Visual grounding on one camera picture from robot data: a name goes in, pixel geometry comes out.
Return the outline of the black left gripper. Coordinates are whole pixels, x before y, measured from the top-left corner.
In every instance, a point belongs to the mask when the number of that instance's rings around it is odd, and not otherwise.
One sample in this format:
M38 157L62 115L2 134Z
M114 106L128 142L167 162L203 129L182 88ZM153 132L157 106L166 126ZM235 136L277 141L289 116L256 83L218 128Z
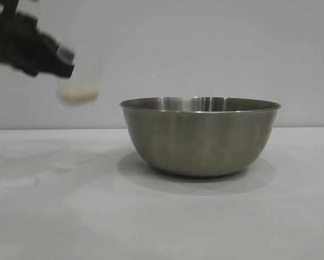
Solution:
M0 64L32 77L71 78L75 52L39 31L37 17L17 7L18 2L0 2Z

